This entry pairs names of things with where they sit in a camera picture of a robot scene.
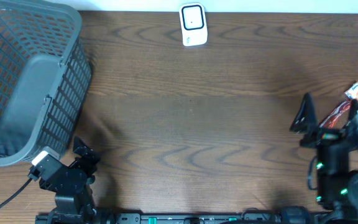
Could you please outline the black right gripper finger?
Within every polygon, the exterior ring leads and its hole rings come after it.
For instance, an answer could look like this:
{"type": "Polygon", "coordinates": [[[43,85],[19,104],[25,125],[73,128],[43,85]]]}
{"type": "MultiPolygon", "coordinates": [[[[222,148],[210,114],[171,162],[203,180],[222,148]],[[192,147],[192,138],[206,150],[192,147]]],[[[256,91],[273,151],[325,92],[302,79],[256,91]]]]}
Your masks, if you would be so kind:
{"type": "Polygon", "coordinates": [[[294,133],[310,133],[316,129],[318,121],[314,109],[313,99],[310,93],[305,93],[290,131],[294,133]]]}
{"type": "Polygon", "coordinates": [[[349,116],[347,119],[347,124],[350,124],[351,121],[358,115],[358,101],[353,99],[350,101],[350,108],[349,108],[349,116]]]}

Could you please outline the red chocolate bar wrapper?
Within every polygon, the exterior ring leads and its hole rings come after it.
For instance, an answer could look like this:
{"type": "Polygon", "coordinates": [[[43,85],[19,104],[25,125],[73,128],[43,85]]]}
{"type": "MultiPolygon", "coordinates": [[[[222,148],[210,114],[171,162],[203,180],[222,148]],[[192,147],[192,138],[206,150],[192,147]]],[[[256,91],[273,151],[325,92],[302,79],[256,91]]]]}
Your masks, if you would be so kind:
{"type": "Polygon", "coordinates": [[[322,122],[320,122],[320,128],[333,128],[335,127],[338,119],[351,107],[350,101],[343,101],[338,104],[328,115],[325,117],[322,122]]]}

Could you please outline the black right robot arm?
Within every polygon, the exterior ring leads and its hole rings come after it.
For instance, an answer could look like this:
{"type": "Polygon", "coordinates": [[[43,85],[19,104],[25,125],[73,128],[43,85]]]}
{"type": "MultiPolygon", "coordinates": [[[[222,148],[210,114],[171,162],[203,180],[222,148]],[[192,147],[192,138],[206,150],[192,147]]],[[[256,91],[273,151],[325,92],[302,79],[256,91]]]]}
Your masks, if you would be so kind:
{"type": "Polygon", "coordinates": [[[311,213],[309,222],[358,223],[358,170],[349,168],[350,152],[358,151],[358,102],[351,101],[343,128],[323,128],[306,93],[290,131],[303,135],[301,147],[316,151],[316,201],[325,212],[311,213]]]}

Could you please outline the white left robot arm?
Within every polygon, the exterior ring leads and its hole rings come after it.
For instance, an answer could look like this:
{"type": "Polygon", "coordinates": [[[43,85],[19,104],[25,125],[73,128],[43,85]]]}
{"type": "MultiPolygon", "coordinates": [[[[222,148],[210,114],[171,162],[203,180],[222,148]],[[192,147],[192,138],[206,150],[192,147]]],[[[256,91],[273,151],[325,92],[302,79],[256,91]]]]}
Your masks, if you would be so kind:
{"type": "Polygon", "coordinates": [[[55,193],[56,207],[46,216],[46,223],[92,223],[96,217],[90,185],[100,156],[77,136],[73,152],[77,156],[68,166],[50,155],[37,164],[40,188],[55,193]]]}

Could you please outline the white barcode scanner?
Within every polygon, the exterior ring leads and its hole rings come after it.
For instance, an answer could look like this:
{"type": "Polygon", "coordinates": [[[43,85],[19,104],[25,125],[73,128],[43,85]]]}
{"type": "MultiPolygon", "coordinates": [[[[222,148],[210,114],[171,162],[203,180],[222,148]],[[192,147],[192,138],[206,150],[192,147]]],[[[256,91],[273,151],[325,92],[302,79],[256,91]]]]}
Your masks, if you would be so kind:
{"type": "Polygon", "coordinates": [[[208,27],[203,5],[198,2],[184,4],[179,15],[183,45],[191,47],[207,43],[208,27]]]}

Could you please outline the grey plastic shopping basket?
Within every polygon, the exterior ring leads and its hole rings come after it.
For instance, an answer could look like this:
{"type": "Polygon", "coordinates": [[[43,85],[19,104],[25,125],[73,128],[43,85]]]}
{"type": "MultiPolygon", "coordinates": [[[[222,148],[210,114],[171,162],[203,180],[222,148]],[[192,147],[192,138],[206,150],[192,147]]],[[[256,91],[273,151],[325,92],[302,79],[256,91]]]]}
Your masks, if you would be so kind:
{"type": "Polygon", "coordinates": [[[81,26],[64,4],[0,1],[0,166],[65,154],[92,78],[81,26]]]}

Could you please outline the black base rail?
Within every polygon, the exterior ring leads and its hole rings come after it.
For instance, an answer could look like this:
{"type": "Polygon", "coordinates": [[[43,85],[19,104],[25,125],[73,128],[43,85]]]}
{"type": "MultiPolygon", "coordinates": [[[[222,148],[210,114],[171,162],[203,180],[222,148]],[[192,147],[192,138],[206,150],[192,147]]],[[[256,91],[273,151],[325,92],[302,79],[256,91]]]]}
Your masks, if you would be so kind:
{"type": "Polygon", "coordinates": [[[37,215],[36,223],[110,223],[110,224],[213,224],[213,223],[318,223],[318,214],[294,211],[282,212],[247,210],[242,214],[139,214],[139,213],[100,213],[93,218],[78,215],[37,215]]]}

